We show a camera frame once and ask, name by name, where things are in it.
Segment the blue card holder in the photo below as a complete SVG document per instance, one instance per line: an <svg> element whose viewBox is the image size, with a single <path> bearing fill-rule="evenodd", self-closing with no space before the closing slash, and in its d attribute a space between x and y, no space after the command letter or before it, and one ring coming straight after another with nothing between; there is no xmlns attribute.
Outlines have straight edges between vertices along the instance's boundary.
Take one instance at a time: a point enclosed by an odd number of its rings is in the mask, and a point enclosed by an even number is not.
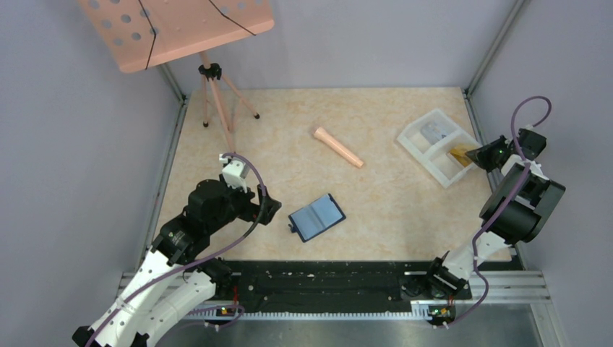
<svg viewBox="0 0 613 347"><path fill-rule="evenodd" d="M306 243L344 221L346 214L331 194L324 194L291 213L288 219L290 232Z"/></svg>

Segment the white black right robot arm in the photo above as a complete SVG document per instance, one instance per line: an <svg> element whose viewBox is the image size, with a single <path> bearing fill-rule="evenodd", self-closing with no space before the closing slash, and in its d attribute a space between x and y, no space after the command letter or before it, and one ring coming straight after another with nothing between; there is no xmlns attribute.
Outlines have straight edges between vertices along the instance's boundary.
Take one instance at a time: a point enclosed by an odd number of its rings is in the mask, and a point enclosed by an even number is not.
<svg viewBox="0 0 613 347"><path fill-rule="evenodd" d="M401 289L407 296L456 296L494 253L536 238L566 190L536 162L545 147L545 136L521 128L511 140L500 137L467 152L479 168L498 169L503 179L479 214L481 228L463 246L435 258L424 275L404 283Z"/></svg>

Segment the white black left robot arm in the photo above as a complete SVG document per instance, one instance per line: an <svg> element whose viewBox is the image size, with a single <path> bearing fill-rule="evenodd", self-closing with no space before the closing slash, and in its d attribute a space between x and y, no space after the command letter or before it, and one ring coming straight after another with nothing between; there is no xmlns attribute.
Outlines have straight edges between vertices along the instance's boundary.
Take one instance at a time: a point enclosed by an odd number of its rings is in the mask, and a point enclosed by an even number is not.
<svg viewBox="0 0 613 347"><path fill-rule="evenodd" d="M236 219L251 233L267 225L281 202L265 186L231 187L223 178L197 184L182 212L163 225L137 273L101 318L73 333L77 346L155 346L189 311L232 287L231 271L215 252L196 257L210 237Z"/></svg>

